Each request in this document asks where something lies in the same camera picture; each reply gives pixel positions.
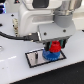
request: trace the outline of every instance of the white table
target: white table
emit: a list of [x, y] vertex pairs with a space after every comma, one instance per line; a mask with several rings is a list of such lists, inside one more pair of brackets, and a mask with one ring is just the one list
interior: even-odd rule
[[[9, 35], [14, 35], [12, 24], [13, 18], [17, 18], [17, 14], [14, 14], [14, 17], [11, 17], [11, 14], [0, 15], [0, 23], [3, 24], [3, 26], [0, 27], [0, 31]], [[84, 33], [82, 31], [77, 31], [66, 44], [63, 52], [67, 59], [35, 68], [29, 68], [25, 53], [43, 48], [42, 44], [9, 40], [0, 37], [0, 46], [4, 48], [4, 50], [0, 52], [0, 84], [9, 84], [84, 61]]]

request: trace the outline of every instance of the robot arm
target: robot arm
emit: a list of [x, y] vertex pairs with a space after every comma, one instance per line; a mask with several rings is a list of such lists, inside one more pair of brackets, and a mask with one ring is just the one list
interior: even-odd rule
[[19, 36], [30, 36], [33, 33], [37, 36], [38, 33], [40, 42], [69, 38], [76, 31], [72, 16], [81, 2], [82, 0], [23, 0], [18, 13]]

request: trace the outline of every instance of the black cable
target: black cable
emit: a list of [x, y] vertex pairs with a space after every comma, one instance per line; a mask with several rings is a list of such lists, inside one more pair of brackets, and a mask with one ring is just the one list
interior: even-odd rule
[[14, 37], [14, 36], [10, 36], [10, 35], [7, 35], [5, 33], [2, 33], [2, 32], [0, 32], [0, 36], [3, 36], [3, 37], [8, 38], [8, 39], [24, 40], [24, 37]]
[[2, 33], [0, 31], [0, 36], [3, 36], [8, 39], [13, 39], [13, 40], [24, 40], [24, 41], [33, 41], [33, 42], [39, 41], [38, 33], [31, 33], [30, 35], [23, 36], [23, 37], [15, 37], [15, 36], [10, 36], [5, 33]]
[[4, 3], [6, 0], [0, 0], [0, 3]]

